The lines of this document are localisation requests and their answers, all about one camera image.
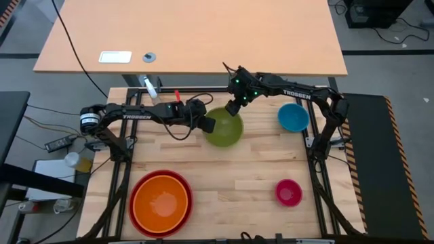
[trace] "black cable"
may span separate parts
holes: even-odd
[[[25,142],[27,142],[27,143],[29,143],[29,144],[32,144],[33,146],[36,146],[37,148],[39,148],[39,149],[41,149],[41,150],[44,150],[44,151],[47,150],[47,149],[43,148],[42,146],[38,146],[38,145],[36,145],[36,144],[33,143],[33,142],[30,142],[30,141],[28,141],[28,140],[26,140],[26,139],[24,139],[24,138],[21,138],[20,136],[15,136],[15,137],[18,138],[18,139],[21,139],[21,140],[23,140],[23,141],[25,141]]]
[[[89,76],[89,74],[87,73],[87,71],[84,69],[84,66],[81,63],[81,61],[79,59],[79,56],[77,55],[77,52],[75,51],[75,47],[73,45],[73,41],[71,40],[71,37],[69,36],[68,30],[66,29],[66,26],[65,26],[65,23],[63,23],[62,17],[60,17],[59,10],[57,9],[57,6],[54,3],[54,0],[52,0],[52,3],[53,3],[54,10],[56,10],[57,17],[59,17],[60,23],[62,23],[63,29],[65,30],[66,36],[68,37],[68,40],[69,40],[69,44],[71,45],[71,48],[73,49],[74,55],[75,55],[78,63],[80,64],[81,69],[86,74],[86,76],[89,78],[89,80],[92,82],[92,84],[94,84],[95,87],[101,92],[101,94],[104,95],[104,97],[107,98],[107,95],[95,84],[95,81]]]
[[[29,106],[31,108],[36,108],[36,109],[41,109],[41,110],[46,110],[46,111],[54,112],[54,113],[60,113],[60,114],[63,114],[63,115],[77,115],[77,116],[80,116],[80,114],[60,112],[60,111],[57,111],[57,110],[54,110],[54,109],[41,108],[41,107],[33,106],[33,105],[30,105],[30,104],[27,104],[27,106]]]
[[[410,34],[410,35],[404,37],[404,39],[402,39],[402,41],[389,41],[389,40],[386,40],[384,37],[382,37],[381,34],[378,32],[377,29],[375,29],[375,28],[371,28],[371,29],[374,30],[374,31],[377,33],[378,37],[380,37],[383,41],[386,41],[386,42],[388,42],[388,43],[392,43],[392,44],[402,44],[404,41],[406,41],[406,39],[407,39],[408,37],[414,37],[414,38],[417,38],[417,39],[419,39],[419,40],[421,40],[421,41],[428,41],[428,40],[429,40],[429,30],[427,30],[427,29],[425,29],[425,28],[422,28],[422,27],[419,27],[419,26],[411,25],[411,24],[409,24],[406,20],[404,20],[403,18],[397,18],[397,20],[402,20],[402,21],[404,21],[408,26],[413,27],[413,28],[417,28],[417,29],[419,29],[419,30],[422,30],[422,31],[426,32],[426,33],[427,33],[427,38],[426,38],[426,39],[423,39],[422,37],[418,37],[418,36],[416,36],[416,35]]]
[[[150,112],[150,111],[147,111],[148,113],[150,113],[150,114],[152,114],[153,116],[155,116],[155,117],[157,117],[160,121],[161,121],[161,124],[163,124],[163,126],[164,126],[164,129],[168,132],[168,134],[173,138],[173,139],[175,139],[175,140],[179,140],[179,141],[182,141],[182,140],[185,140],[185,139],[187,139],[189,136],[190,136],[190,134],[191,134],[191,132],[192,132],[192,130],[193,130],[193,114],[192,114],[192,112],[191,112],[191,108],[189,107],[189,110],[190,110],[190,127],[189,127],[189,132],[187,132],[187,135],[185,135],[185,137],[183,137],[183,138],[177,138],[171,131],[170,131],[170,129],[169,129],[169,127],[164,123],[164,120],[160,117],[160,116],[157,116],[155,113],[152,113],[152,112]]]
[[[207,95],[207,96],[209,96],[209,97],[211,98],[211,100],[210,100],[209,102],[204,103],[205,105],[210,104],[212,101],[214,101],[214,97],[213,97],[211,94],[209,94],[209,93],[207,93],[207,92],[204,92],[204,93],[200,93],[200,94],[197,94],[197,95],[195,95],[195,96],[189,98],[189,99],[186,101],[186,103],[189,102],[189,101],[191,101],[192,99],[195,99],[195,98],[197,98],[197,97],[199,97],[199,96],[203,96],[203,95]],[[173,139],[175,139],[175,140],[179,140],[179,141],[182,141],[182,140],[187,139],[187,138],[190,136],[190,134],[191,134],[191,132],[192,132],[192,130],[193,130],[193,114],[192,114],[192,112],[191,112],[191,107],[189,107],[189,110],[190,110],[190,127],[189,127],[189,132],[187,132],[187,135],[186,135],[185,137],[183,137],[183,138],[177,138],[177,137],[176,137],[176,136],[175,136],[175,135],[170,131],[169,127],[164,123],[164,120],[163,120],[161,117],[159,117],[159,116],[157,116],[156,114],[154,114],[154,113],[152,113],[152,112],[149,112],[149,111],[148,111],[148,113],[150,113],[150,114],[152,114],[153,116],[157,117],[157,118],[161,121],[161,124],[163,124],[165,130],[168,132],[168,134],[169,134]]]
[[[31,117],[26,116],[26,115],[24,116],[24,118],[27,119],[28,121],[34,123],[36,126],[41,127],[42,129],[55,130],[55,131],[60,131],[60,132],[64,132],[64,133],[74,134],[74,133],[71,133],[69,131],[62,131],[62,130],[59,130],[59,129],[52,129],[52,128],[42,127],[42,126],[37,125],[37,123],[40,124],[40,125],[45,125],[45,126],[58,126],[58,127],[63,127],[63,128],[71,129],[71,130],[73,130],[75,132],[75,135],[78,135],[78,136],[81,135],[81,133],[78,130],[76,130],[76,129],[70,127],[70,126],[67,126],[67,125],[42,123],[42,122],[39,122],[36,119],[31,118]]]
[[[249,233],[247,233],[246,231],[243,231],[241,233],[241,240],[243,240],[243,243],[247,243],[246,237],[248,238],[248,243],[250,243],[250,244],[253,243],[253,240],[252,240],[251,236],[249,235]]]
[[[203,95],[207,95],[207,96],[209,96],[211,98],[211,100],[209,102],[204,103],[205,105],[208,105],[208,104],[212,103],[212,101],[214,101],[214,97],[211,94],[209,94],[207,92],[203,92],[203,93],[197,94],[197,95],[189,98],[185,103],[187,103],[187,102],[189,102],[189,101],[191,101],[191,100],[193,100],[193,99],[195,99],[195,98],[197,98],[199,96],[203,96]]]
[[[342,15],[342,14],[345,14],[345,12],[347,11],[347,7],[346,7],[345,5],[339,4],[339,3],[342,2],[342,1],[343,1],[343,0],[340,0],[340,1],[338,1],[337,3],[335,3],[335,4],[329,4],[330,0],[327,0],[327,3],[328,3],[329,6],[334,7],[334,11],[336,11],[336,13],[337,13],[338,15]],[[338,7],[343,8],[343,11],[342,11],[342,12],[339,12],[339,11],[338,11]]]
[[[69,222],[71,220],[73,220],[73,218],[77,215],[77,213],[79,212],[79,210],[80,210],[81,206],[83,205],[83,203],[84,203],[84,199],[82,199],[80,201],[80,204],[77,206],[77,209],[75,210],[75,212],[73,213],[73,215],[69,218],[69,220],[67,220],[58,230],[54,231],[52,234],[46,236],[45,238],[42,238],[41,240],[35,242],[34,244],[40,244],[40,243],[42,243],[42,242],[50,239],[52,236],[54,236],[55,234],[59,233],[63,228],[65,228],[65,226],[68,225]]]

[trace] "orange bowl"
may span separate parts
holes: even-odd
[[[179,174],[161,170],[143,177],[130,198],[130,219],[144,235],[162,238],[174,234],[187,221],[193,196]]]

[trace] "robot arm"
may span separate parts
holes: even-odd
[[[131,154],[125,138],[118,138],[107,127],[119,119],[152,120],[164,125],[184,125],[207,133],[214,130],[215,120],[205,117],[205,104],[198,99],[182,102],[163,102],[155,106],[93,105],[81,109],[80,130],[83,135],[96,136],[110,148],[112,161],[130,161]]]
[[[227,89],[234,95],[234,100],[230,100],[225,106],[232,116],[235,116],[242,106],[247,106],[261,95],[266,97],[285,95],[316,103],[326,119],[323,131],[315,137],[309,151],[309,154],[317,160],[327,159],[330,139],[336,128],[341,126],[347,117],[348,102],[329,87],[289,82],[270,73],[256,73],[253,76],[241,66],[231,75]],[[331,105],[327,102],[328,98],[332,101]]]

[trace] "floor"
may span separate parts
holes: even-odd
[[[9,35],[1,45],[0,54],[41,51],[52,26],[49,19],[37,7],[41,1],[27,0]],[[371,29],[348,29],[344,16],[336,14],[333,7],[330,11],[342,50],[434,49],[434,38],[427,42],[410,38],[405,42],[405,46],[386,43]],[[433,15],[428,11],[423,0],[414,0],[402,17],[410,24],[418,24],[422,19]],[[402,24],[396,24],[390,30],[382,30],[384,37],[390,40],[395,40],[395,37],[401,40],[410,33],[424,34],[419,30],[404,28]],[[349,75],[336,79],[340,92],[386,95],[392,101],[425,223],[433,239],[434,209],[431,206],[434,205],[434,195],[431,186],[434,185],[434,178],[431,177],[431,173],[434,172],[434,164],[431,161],[434,158],[434,150],[432,150],[431,138],[434,138],[434,127],[430,124],[434,120],[432,105],[434,97],[431,96],[434,89],[432,82],[434,56],[345,56],[344,58]],[[35,62],[36,59],[0,59],[2,77],[0,90],[26,90],[31,93],[29,104],[70,113],[78,113],[84,106],[104,102],[104,97],[84,75],[35,74],[32,71]],[[92,75],[92,77],[104,92],[108,92],[110,87],[126,86],[120,75]],[[164,75],[161,79],[164,85],[226,85],[227,82],[227,77],[224,75]],[[326,78],[290,77],[290,79],[311,85],[328,85]],[[33,108],[28,108],[26,114],[40,122],[69,125],[77,129],[79,125],[76,117],[68,115]],[[28,121],[23,121],[18,135],[41,146],[64,134],[39,129]],[[82,147],[82,144],[77,143],[71,150],[78,151]],[[14,140],[7,163],[30,169],[36,159],[59,159],[64,154],[64,151],[47,154],[17,139]],[[84,155],[92,158],[91,152],[85,151]],[[9,232],[8,223],[14,219],[16,211],[15,207],[5,209],[0,219],[2,232]],[[37,241],[53,232],[69,217],[68,213],[29,215],[26,217],[21,237]],[[74,239],[78,222],[79,214],[48,243]],[[0,243],[6,241],[7,235],[0,235]]]

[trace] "light wood desk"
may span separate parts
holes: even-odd
[[[125,102],[126,91],[126,88],[112,88],[108,101]],[[224,106],[231,98],[226,93],[213,95],[214,101],[207,105],[208,110]],[[181,96],[186,100],[192,94]],[[161,94],[161,99],[173,101],[175,96]],[[143,96],[142,101],[145,105],[151,104],[148,96]],[[235,146],[224,149],[208,144],[199,129],[179,142],[172,139],[162,125],[140,121],[129,192],[141,177],[158,169],[173,170],[186,178],[193,189],[194,208],[183,229],[168,239],[238,239],[242,231],[265,238],[274,238],[278,232],[284,238],[320,237],[302,134],[290,133],[277,122],[279,107],[289,102],[295,100],[285,96],[260,97],[242,108],[244,134]],[[325,119],[317,107],[315,114],[321,130]],[[121,122],[116,121],[110,129],[119,133],[120,125]],[[180,126],[171,129],[177,136],[188,130]],[[345,159],[344,153],[337,149],[332,149],[330,155]],[[108,151],[97,152],[94,168],[108,157]],[[328,159],[326,163],[335,203],[354,227],[363,232],[348,166],[335,159]],[[112,172],[113,163],[108,162],[90,178],[77,236],[84,235],[106,207]],[[275,200],[275,184],[284,178],[294,179],[303,189],[303,199],[297,207],[282,207]],[[325,211],[325,219],[331,232],[328,211]],[[128,214],[123,223],[122,239],[146,239],[132,226]]]
[[[222,62],[278,75],[345,76],[326,0],[66,0],[60,12],[89,73],[224,74]],[[131,51],[101,64],[102,51]],[[156,61],[145,63],[153,52]],[[56,21],[36,72],[82,72]]]

